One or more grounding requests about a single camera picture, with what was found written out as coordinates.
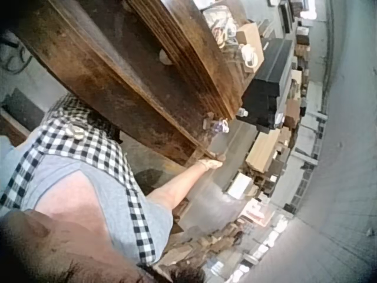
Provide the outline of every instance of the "white wall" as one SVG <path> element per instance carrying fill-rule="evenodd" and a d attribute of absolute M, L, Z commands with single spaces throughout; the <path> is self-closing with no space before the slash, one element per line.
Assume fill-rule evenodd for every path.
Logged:
<path fill-rule="evenodd" d="M 294 156 L 289 156 L 287 168 L 276 184 L 275 191 L 272 194 L 271 202 L 277 206 L 284 207 L 286 203 L 290 203 L 295 192 L 297 191 L 304 170 L 301 167 L 304 161 Z"/>
<path fill-rule="evenodd" d="M 309 112 L 317 113 L 321 110 L 322 104 L 322 83 L 309 82 L 307 89 L 307 115 L 300 122 L 298 137 L 293 150 L 303 150 L 309 156 L 312 155 L 313 147 L 316 141 L 316 132 L 319 122 Z"/>

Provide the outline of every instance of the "plastic bag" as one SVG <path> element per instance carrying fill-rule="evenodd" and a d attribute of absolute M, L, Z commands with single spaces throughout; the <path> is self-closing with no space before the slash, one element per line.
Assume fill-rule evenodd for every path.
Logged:
<path fill-rule="evenodd" d="M 219 48 L 226 44 L 237 44 L 237 24 L 227 6 L 214 6 L 203 11 L 203 15 Z"/>

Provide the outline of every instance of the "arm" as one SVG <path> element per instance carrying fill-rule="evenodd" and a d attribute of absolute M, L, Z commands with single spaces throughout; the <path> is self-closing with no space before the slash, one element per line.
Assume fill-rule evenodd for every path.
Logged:
<path fill-rule="evenodd" d="M 147 196 L 147 199 L 173 210 L 204 173 L 221 165 L 222 163 L 216 160 L 199 160 L 162 187 L 155 189 Z"/>

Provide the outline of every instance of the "cable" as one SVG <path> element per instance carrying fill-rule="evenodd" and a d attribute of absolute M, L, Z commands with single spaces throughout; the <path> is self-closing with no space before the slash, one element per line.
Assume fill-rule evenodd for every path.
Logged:
<path fill-rule="evenodd" d="M 16 49 L 18 49 L 20 46 L 20 42 L 13 43 L 3 38 L 1 38 L 0 44 L 4 44 L 6 46 L 16 48 Z M 24 58 L 25 51 L 26 51 L 26 48 L 24 46 L 21 46 L 21 48 L 19 49 L 18 58 L 23 63 L 23 65 L 20 68 L 18 68 L 17 70 L 10 69 L 9 65 L 16 58 L 16 56 L 13 56 L 13 55 L 10 56 L 5 63 L 0 59 L 1 68 L 11 75 L 18 75 L 21 72 L 23 72 L 23 70 L 26 69 L 26 67 L 30 64 L 31 60 L 33 59 L 33 57 L 30 55 L 29 58 L 25 60 Z"/>

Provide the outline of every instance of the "small bottle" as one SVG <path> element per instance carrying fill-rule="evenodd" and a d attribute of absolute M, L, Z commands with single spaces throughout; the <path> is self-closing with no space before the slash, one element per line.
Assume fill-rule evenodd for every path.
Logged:
<path fill-rule="evenodd" d="M 245 108 L 239 108 L 236 115 L 240 117 L 247 117 L 249 115 L 249 112 Z"/>

